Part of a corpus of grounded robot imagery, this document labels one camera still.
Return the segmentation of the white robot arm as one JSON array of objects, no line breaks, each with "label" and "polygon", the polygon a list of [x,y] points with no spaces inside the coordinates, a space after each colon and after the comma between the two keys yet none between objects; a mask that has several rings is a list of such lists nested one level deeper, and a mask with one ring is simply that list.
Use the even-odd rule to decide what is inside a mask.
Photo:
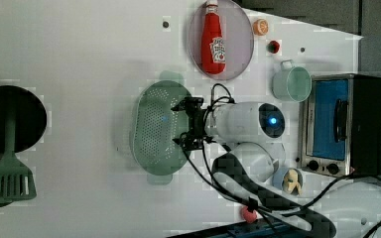
[{"label": "white robot arm", "polygon": [[229,149],[207,168],[209,185],[265,220],[278,220],[303,238],[381,238],[381,178],[348,174],[302,197],[298,169],[281,168],[285,119],[273,104],[236,103],[232,98],[187,97],[171,107],[183,111],[189,128],[175,140],[184,154],[208,143]]}]

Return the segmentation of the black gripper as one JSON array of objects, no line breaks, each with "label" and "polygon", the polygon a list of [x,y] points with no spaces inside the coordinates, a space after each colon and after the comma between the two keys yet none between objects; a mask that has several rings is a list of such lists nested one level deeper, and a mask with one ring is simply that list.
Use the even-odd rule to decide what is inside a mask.
[{"label": "black gripper", "polygon": [[204,123],[203,117],[206,110],[202,109],[203,99],[201,97],[185,97],[171,108],[172,111],[186,111],[189,117],[189,130],[181,133],[173,141],[183,150],[200,150],[203,145]]}]

